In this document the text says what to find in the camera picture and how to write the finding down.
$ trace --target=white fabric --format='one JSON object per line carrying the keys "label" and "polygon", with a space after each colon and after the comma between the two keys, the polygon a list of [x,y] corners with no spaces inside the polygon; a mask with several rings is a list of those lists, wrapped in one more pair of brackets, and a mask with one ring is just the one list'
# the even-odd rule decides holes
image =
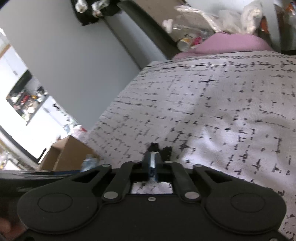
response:
{"label": "white fabric", "polygon": [[[190,57],[147,67],[84,142],[102,164],[141,160],[151,142],[172,161],[201,163],[270,187],[287,204],[280,231],[296,233],[296,62],[275,52]],[[170,192],[166,184],[135,192]]]}

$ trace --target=silver screw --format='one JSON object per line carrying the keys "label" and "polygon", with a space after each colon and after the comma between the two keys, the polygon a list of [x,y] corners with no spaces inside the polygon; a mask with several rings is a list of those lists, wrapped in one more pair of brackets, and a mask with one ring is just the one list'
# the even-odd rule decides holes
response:
{"label": "silver screw", "polygon": [[185,197],[188,199],[196,199],[199,198],[199,194],[197,192],[187,192],[185,193]]}
{"label": "silver screw", "polygon": [[118,197],[118,193],[117,192],[106,192],[104,194],[104,198],[107,198],[107,199],[115,199]]}
{"label": "silver screw", "polygon": [[150,201],[150,202],[154,202],[155,200],[156,200],[155,197],[148,197],[148,201]]}

